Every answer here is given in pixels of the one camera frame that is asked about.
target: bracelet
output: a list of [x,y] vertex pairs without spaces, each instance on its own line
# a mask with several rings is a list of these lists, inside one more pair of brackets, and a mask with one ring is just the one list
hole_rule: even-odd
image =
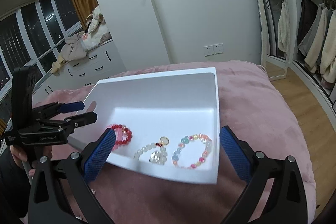
[[132,139],[132,131],[130,131],[124,124],[111,124],[109,128],[115,132],[115,144],[112,149],[116,150],[120,145],[128,145]]
[[173,160],[173,164],[175,167],[179,167],[177,165],[177,162],[179,160],[179,154],[181,153],[181,150],[184,148],[185,144],[188,144],[191,141],[194,140],[200,140],[202,143],[205,143],[205,150],[202,153],[202,157],[198,159],[198,161],[194,164],[191,164],[188,167],[181,167],[183,169],[195,169],[199,167],[202,163],[205,162],[205,158],[210,154],[211,152],[211,145],[212,145],[212,140],[205,134],[195,134],[192,136],[185,136],[184,138],[181,139],[181,142],[178,144],[178,148],[176,151],[174,151],[173,156],[171,159]]
[[141,149],[139,149],[137,152],[135,152],[134,159],[139,160],[140,155],[158,146],[160,147],[160,152],[157,150],[154,151],[149,158],[149,162],[153,164],[163,165],[167,161],[167,155],[168,155],[164,145],[168,145],[168,144],[169,144],[169,139],[167,137],[161,137],[159,143],[148,144],[142,147]]

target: white box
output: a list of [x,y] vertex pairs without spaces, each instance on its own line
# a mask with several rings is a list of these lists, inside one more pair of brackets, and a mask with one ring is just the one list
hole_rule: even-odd
[[[114,150],[107,162],[142,174],[167,180],[216,184],[219,161],[219,105],[216,68],[165,71],[100,80],[84,103],[96,105],[98,119],[68,137],[82,150],[96,141],[110,124],[125,124],[133,132],[132,141]],[[181,169],[172,163],[173,152],[185,136],[206,134],[213,142],[210,155],[196,169]],[[160,137],[169,138],[167,162],[149,162],[152,149],[134,160],[134,153]],[[205,144],[200,140],[185,145],[179,166],[196,163]]]

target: pink bedspread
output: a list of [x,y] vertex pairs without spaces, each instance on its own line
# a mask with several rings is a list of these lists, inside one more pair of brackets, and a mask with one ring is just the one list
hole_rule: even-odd
[[[115,77],[200,67],[216,67],[221,127],[229,125],[239,139],[268,157],[285,159],[293,155],[296,158],[311,223],[316,191],[307,145],[294,114],[269,82],[263,67],[241,61],[187,63],[129,71]],[[78,90],[58,90],[42,104],[84,100],[92,88],[93,85]],[[69,145],[55,146],[53,158],[65,158],[72,151]],[[269,181],[251,219],[261,214],[271,186]],[[105,164],[90,187],[96,190],[96,198],[117,224],[218,224],[235,204],[245,182],[238,178],[221,149],[217,185],[166,181]],[[73,196],[68,198],[74,213],[83,215]]]

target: person's arm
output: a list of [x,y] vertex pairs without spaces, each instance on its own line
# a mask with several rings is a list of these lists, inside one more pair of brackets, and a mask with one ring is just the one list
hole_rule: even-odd
[[26,172],[14,161],[9,147],[0,156],[0,191],[18,217],[27,214],[29,180]]

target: wall socket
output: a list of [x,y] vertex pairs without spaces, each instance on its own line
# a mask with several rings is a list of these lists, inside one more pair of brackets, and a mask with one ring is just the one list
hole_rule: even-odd
[[208,55],[213,55],[214,54],[213,45],[204,46],[203,50],[204,50],[204,56],[208,56]]
[[216,53],[223,53],[223,43],[221,44],[216,44],[216,45],[213,45],[213,52],[216,54]]

